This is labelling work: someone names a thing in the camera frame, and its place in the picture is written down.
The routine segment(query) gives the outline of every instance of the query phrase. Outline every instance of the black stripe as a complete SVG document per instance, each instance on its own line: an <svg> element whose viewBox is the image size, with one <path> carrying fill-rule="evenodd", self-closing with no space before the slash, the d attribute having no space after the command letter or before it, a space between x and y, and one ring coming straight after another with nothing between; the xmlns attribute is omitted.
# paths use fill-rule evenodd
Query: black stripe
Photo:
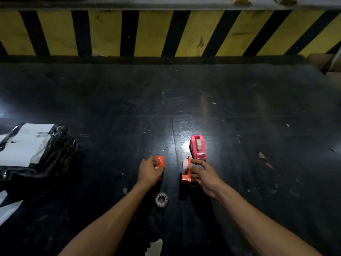
<svg viewBox="0 0 341 256"><path fill-rule="evenodd" d="M325 11L309 29L285 52L285 55L297 55L304 49L318 34L338 16L339 10Z"/></svg>
<svg viewBox="0 0 341 256"><path fill-rule="evenodd" d="M2 43L0 42L0 57L5 57L7 56L7 51L6 49L4 48L4 46L2 45Z"/></svg>
<svg viewBox="0 0 341 256"><path fill-rule="evenodd" d="M327 52L327 54L336 54L336 53L339 51L340 48L341 48L341 41L340 41L338 44L336 44L334 47L332 47L332 48Z"/></svg>
<svg viewBox="0 0 341 256"><path fill-rule="evenodd" d="M290 14L290 10L274 11L263 28L258 32L257 36L245 50L243 55L257 55L265 43L271 38L272 34L278 29L286 17Z"/></svg>
<svg viewBox="0 0 341 256"><path fill-rule="evenodd" d="M138 23L139 23L138 10L122 11L120 56L122 57L134 56Z"/></svg>
<svg viewBox="0 0 341 256"><path fill-rule="evenodd" d="M91 56L90 22L87 10L72 10L78 55Z"/></svg>
<svg viewBox="0 0 341 256"><path fill-rule="evenodd" d="M189 10L175 10L173 12L161 56L175 57L190 13L191 11Z"/></svg>
<svg viewBox="0 0 341 256"><path fill-rule="evenodd" d="M43 28L35 10L20 11L36 55L50 55Z"/></svg>
<svg viewBox="0 0 341 256"><path fill-rule="evenodd" d="M239 14L239 10L224 11L202 54L203 57L215 56L217 54Z"/></svg>

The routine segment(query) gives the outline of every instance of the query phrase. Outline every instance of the white label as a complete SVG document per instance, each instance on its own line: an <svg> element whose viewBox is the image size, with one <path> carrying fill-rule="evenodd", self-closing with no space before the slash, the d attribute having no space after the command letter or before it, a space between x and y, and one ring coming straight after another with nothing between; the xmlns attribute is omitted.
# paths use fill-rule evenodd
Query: white label
<svg viewBox="0 0 341 256"><path fill-rule="evenodd" d="M38 163L51 135L53 124L24 124L0 152L0 165L28 167Z"/></svg>

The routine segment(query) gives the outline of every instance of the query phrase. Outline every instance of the person's right hand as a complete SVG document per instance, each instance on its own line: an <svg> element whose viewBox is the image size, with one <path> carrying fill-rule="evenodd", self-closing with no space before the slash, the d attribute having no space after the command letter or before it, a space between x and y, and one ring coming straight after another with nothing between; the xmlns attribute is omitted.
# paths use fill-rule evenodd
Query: person's right hand
<svg viewBox="0 0 341 256"><path fill-rule="evenodd" d="M200 169L196 166L191 167L191 180L198 183L207 196L217 199L218 192L225 184L207 162L202 160L191 160L191 163L199 164L204 169Z"/></svg>

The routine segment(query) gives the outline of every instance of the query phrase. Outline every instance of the yellow stripe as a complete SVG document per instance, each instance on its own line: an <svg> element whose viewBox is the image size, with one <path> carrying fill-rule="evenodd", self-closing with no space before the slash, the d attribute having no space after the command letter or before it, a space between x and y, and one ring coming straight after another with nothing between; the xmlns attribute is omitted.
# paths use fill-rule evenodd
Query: yellow stripe
<svg viewBox="0 0 341 256"><path fill-rule="evenodd" d="M241 11L216 56L239 56L251 44L272 11Z"/></svg>
<svg viewBox="0 0 341 256"><path fill-rule="evenodd" d="M323 12L323 10L293 10L257 55L284 55Z"/></svg>
<svg viewBox="0 0 341 256"><path fill-rule="evenodd" d="M161 56L172 16L173 11L140 11L134 56Z"/></svg>
<svg viewBox="0 0 341 256"><path fill-rule="evenodd" d="M0 12L0 41L9 55L35 55L18 11Z"/></svg>
<svg viewBox="0 0 341 256"><path fill-rule="evenodd" d="M175 56L200 57L223 13L224 11L192 11Z"/></svg>
<svg viewBox="0 0 341 256"><path fill-rule="evenodd" d="M51 55L78 55L70 10L37 11Z"/></svg>
<svg viewBox="0 0 341 256"><path fill-rule="evenodd" d="M332 20L299 54L326 53L341 40L341 14Z"/></svg>
<svg viewBox="0 0 341 256"><path fill-rule="evenodd" d="M120 56L122 11L89 10L92 55Z"/></svg>

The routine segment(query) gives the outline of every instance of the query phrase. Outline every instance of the package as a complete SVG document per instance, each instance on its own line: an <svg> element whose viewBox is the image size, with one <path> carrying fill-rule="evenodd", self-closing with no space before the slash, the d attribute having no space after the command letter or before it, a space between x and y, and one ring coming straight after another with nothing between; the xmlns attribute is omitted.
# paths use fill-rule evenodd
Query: package
<svg viewBox="0 0 341 256"><path fill-rule="evenodd" d="M66 127L55 124L20 124L0 140L0 181L14 174L36 178L62 174L80 149Z"/></svg>

